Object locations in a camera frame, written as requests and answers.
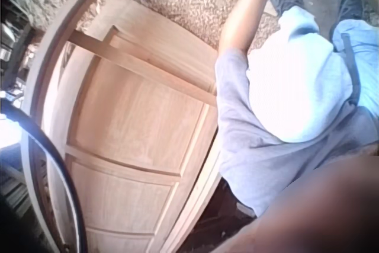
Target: gray t-shirt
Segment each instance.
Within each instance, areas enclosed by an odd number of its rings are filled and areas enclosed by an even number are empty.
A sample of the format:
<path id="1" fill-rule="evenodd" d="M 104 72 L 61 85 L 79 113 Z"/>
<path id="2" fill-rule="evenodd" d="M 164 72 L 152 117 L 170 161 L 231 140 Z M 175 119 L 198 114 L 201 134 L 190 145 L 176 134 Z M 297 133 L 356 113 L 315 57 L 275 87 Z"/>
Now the gray t-shirt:
<path id="1" fill-rule="evenodd" d="M 317 138 L 285 143 L 268 133 L 251 110 L 248 60 L 239 50 L 217 59 L 220 173 L 234 195 L 260 216 L 299 177 L 350 150 L 379 139 L 379 121 L 349 100 Z"/>

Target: wooden door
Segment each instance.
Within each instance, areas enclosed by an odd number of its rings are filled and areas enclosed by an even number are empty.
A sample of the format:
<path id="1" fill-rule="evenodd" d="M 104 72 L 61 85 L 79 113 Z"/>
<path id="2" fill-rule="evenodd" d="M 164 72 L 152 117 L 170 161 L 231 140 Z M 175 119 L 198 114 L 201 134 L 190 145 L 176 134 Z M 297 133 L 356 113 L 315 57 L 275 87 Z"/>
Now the wooden door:
<path id="1" fill-rule="evenodd" d="M 110 0 L 86 33 L 121 51 L 124 58 L 117 58 L 125 65 L 76 47 L 59 85 L 50 136 L 76 185 L 90 251 L 158 252 L 185 205 L 217 127 L 215 106 L 175 84 L 189 83 L 212 100 L 217 54 L 130 0 Z M 75 33 L 71 41 L 89 43 Z M 136 72 L 146 63 L 157 69 Z M 137 69 L 128 70 L 129 65 Z M 175 78 L 153 80 L 157 71 Z M 49 186 L 67 241 L 72 228 L 51 167 Z"/>

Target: black hose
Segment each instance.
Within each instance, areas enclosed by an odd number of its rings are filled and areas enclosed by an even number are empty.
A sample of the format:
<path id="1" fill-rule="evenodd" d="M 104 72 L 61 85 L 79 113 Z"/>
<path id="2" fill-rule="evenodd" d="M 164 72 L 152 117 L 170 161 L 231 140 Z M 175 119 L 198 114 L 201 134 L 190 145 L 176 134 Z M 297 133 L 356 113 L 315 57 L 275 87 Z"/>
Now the black hose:
<path id="1" fill-rule="evenodd" d="M 74 219 L 76 219 L 76 242 L 78 252 L 87 253 L 87 235 L 79 197 L 72 178 L 66 168 L 65 162 L 63 161 L 58 150 L 33 120 L 20 109 L 14 107 L 8 100 L 1 98 L 0 109 L 2 114 L 6 115 L 9 120 L 17 122 L 20 127 L 22 127 L 29 134 L 29 136 L 36 141 L 39 147 L 41 147 L 46 153 L 49 154 L 48 156 L 51 157 L 53 164 L 55 165 L 62 182 L 65 185 L 66 194 L 68 195 L 69 200 L 72 201 L 71 207 Z"/>

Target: black cable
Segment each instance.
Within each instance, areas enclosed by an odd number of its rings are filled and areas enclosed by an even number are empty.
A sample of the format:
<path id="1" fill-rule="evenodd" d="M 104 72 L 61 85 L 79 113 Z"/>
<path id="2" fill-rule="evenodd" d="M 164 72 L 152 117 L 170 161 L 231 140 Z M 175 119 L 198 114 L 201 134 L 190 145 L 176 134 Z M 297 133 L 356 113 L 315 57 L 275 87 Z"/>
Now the black cable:
<path id="1" fill-rule="evenodd" d="M 60 156 L 58 150 L 33 120 L 20 109 L 14 107 L 8 100 L 1 98 L 0 109 L 2 114 L 6 115 L 9 120 L 16 121 L 20 127 L 22 127 L 29 134 L 29 136 L 36 141 L 39 147 L 50 155 L 53 164 L 55 165 L 62 182 L 65 185 L 66 194 L 72 203 L 71 207 L 76 225 L 76 242 L 78 252 L 87 253 L 87 236 L 79 197 L 72 178 L 66 168 L 65 162 Z"/>

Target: blurry object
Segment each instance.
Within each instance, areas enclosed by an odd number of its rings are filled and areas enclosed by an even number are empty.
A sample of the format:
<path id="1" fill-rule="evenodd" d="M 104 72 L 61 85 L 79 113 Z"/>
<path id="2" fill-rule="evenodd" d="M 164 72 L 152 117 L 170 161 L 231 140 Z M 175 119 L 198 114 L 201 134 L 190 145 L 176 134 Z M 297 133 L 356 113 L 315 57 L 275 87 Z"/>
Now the blurry object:
<path id="1" fill-rule="evenodd" d="M 27 16 L 9 0 L 1 0 L 1 90 L 20 90 L 16 81 L 33 32 Z M 23 71 L 22 81 L 26 75 Z"/>

